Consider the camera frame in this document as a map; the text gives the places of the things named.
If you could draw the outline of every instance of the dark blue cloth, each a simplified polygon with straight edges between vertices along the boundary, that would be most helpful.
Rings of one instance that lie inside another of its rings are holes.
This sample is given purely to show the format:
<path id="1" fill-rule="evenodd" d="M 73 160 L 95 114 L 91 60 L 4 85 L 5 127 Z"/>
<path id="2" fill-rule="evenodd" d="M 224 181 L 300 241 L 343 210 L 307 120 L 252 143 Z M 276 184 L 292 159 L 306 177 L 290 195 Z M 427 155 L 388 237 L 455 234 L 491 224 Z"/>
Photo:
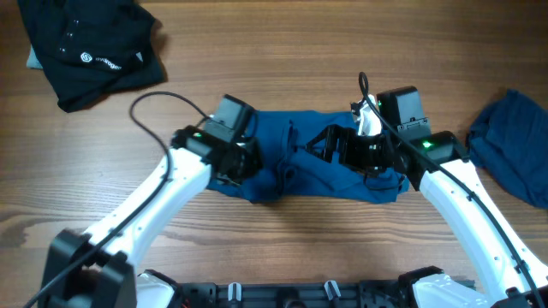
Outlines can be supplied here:
<path id="1" fill-rule="evenodd" d="M 258 111 L 248 131 L 259 139 L 265 167 L 241 186 L 232 187 L 212 181 L 209 189 L 252 202 L 273 201 L 284 194 L 327 196 L 383 203 L 396 201 L 398 193 L 408 190 L 405 180 L 400 189 L 371 191 L 363 175 L 338 164 L 326 163 L 304 150 L 305 144 L 330 124 L 357 128 L 350 112 L 322 114 L 316 111 Z M 319 149 L 324 143 L 317 144 Z M 393 169 L 378 178 L 368 178 L 375 188 L 397 187 L 400 175 Z"/>
<path id="2" fill-rule="evenodd" d="M 509 193 L 548 208 L 548 113 L 516 90 L 481 112 L 468 135 L 474 165 Z"/>

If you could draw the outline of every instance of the folded black shirt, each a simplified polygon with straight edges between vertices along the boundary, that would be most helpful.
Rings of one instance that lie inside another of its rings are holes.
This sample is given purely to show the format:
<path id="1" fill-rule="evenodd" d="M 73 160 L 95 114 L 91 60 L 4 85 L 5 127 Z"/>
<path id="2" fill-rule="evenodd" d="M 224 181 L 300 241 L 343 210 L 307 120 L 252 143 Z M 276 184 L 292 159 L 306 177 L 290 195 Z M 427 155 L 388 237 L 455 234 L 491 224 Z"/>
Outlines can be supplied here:
<path id="1" fill-rule="evenodd" d="M 133 0 L 18 0 L 36 57 L 66 112 L 101 94 L 164 80 L 155 19 Z"/>

